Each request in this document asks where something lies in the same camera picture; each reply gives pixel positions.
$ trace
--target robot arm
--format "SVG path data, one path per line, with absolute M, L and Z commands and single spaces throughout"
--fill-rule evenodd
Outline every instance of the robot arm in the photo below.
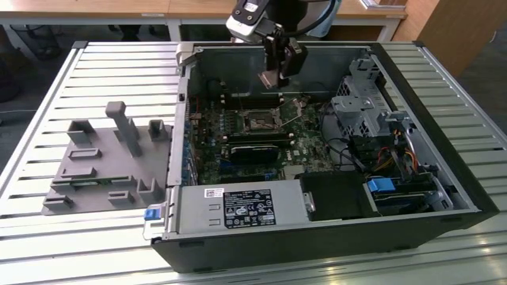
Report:
M 298 24 L 307 15 L 308 2 L 327 0 L 239 0 L 226 26 L 244 42 L 263 43 L 266 71 L 259 74 L 267 88 L 288 85 L 288 77 L 302 70 L 307 49 L 295 37 L 312 30 L 331 15 L 336 0 L 326 13 L 306 28 Z

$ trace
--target white label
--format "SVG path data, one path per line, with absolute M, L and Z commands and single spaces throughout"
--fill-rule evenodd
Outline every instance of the white label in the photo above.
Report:
M 255 10 L 259 8 L 258 5 L 252 4 L 252 3 L 246 3 L 244 7 L 243 7 L 248 12 L 255 12 Z
M 223 188 L 207 188 L 204 189 L 204 198 L 223 197 Z
M 143 17 L 164 17 L 164 14 L 158 14 L 158 13 L 143 13 Z
M 274 215 L 264 215 L 259 217 L 259 220 L 266 221 L 266 220 L 274 220 L 275 216 Z

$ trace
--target blue latch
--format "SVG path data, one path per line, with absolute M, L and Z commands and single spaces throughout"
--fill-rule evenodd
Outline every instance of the blue latch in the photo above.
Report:
M 396 190 L 391 178 L 374 178 L 367 182 L 370 192 L 388 192 Z
M 160 209 L 146 209 L 144 211 L 144 220 L 155 221 L 160 220 Z

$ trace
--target metal bracket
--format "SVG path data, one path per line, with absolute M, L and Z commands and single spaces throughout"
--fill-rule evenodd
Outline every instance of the metal bracket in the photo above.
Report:
M 187 65 L 194 62 L 194 43 L 179 43 L 176 47 L 176 63 L 179 66 Z

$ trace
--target barcode label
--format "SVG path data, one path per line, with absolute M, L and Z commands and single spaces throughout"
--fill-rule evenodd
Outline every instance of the barcode label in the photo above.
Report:
M 204 198 L 223 197 L 223 188 L 207 188 L 204 189 Z

